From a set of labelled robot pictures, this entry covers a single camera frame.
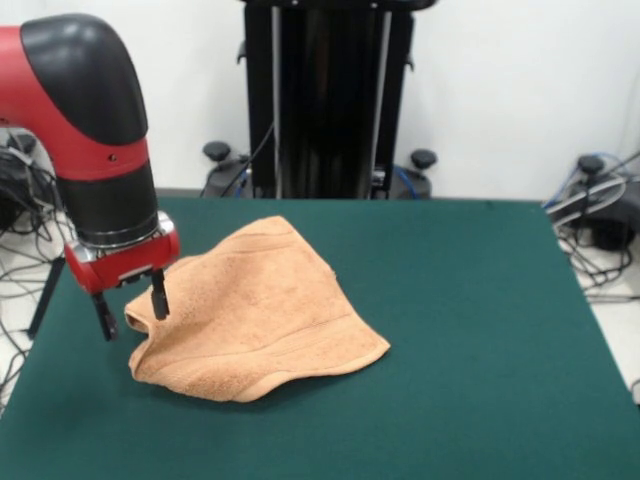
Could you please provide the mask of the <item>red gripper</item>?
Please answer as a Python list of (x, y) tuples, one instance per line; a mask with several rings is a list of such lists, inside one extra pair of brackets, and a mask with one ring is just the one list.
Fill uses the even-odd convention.
[(79, 240), (64, 246), (67, 264), (80, 287), (92, 294), (96, 314), (106, 341), (118, 338), (118, 324), (102, 292), (131, 278), (151, 272), (151, 302), (155, 318), (170, 314), (162, 270), (180, 253), (180, 241), (174, 222), (167, 213), (158, 212), (158, 228), (137, 243), (114, 248), (90, 247)]

